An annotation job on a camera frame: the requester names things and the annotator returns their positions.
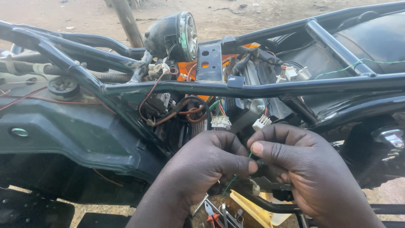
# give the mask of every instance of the wooden pole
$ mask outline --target wooden pole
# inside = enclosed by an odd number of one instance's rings
[[[112,0],[115,12],[124,28],[125,34],[128,37],[131,47],[144,47],[141,32],[136,25],[135,17],[127,0]]]

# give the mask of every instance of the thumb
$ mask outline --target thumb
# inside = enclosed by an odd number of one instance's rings
[[[256,162],[245,156],[234,155],[225,151],[220,153],[220,166],[222,174],[235,174],[249,176],[257,171]]]
[[[289,171],[297,169],[305,157],[308,157],[308,153],[303,153],[306,147],[287,146],[276,142],[256,141],[250,150],[268,163],[279,165]]]

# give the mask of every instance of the yellow container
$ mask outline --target yellow container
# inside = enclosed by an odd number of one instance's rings
[[[291,202],[279,201],[273,198],[273,194],[261,192],[260,197],[263,199],[276,203],[276,204],[291,204]],[[264,228],[273,228],[273,226],[279,226],[284,222],[291,214],[276,214],[271,213],[252,203],[239,193],[232,190],[230,197],[248,214],[250,214],[258,223]]]

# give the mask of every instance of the red pliers handle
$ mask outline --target red pliers handle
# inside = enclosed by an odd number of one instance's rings
[[[211,225],[211,228],[224,228],[220,221],[220,215],[217,213],[209,215],[207,222]]]

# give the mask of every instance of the dirt ground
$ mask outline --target dirt ground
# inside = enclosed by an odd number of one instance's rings
[[[142,32],[160,17],[178,11],[194,15],[199,41],[217,39],[227,35],[241,35],[295,20],[354,6],[393,2],[393,0],[149,0],[140,9],[133,10]],[[0,0],[0,20],[15,24],[28,24],[60,32],[100,34],[129,45],[114,9],[103,0]],[[0,49],[9,49],[9,42],[0,40]],[[375,190],[366,190],[372,203],[405,203],[405,179],[397,179]],[[131,215],[134,209],[127,206],[76,205],[71,227],[79,223],[85,212]],[[202,227],[206,219],[204,210],[194,227]],[[402,220],[401,216],[384,219]],[[296,227],[293,218],[281,227]]]

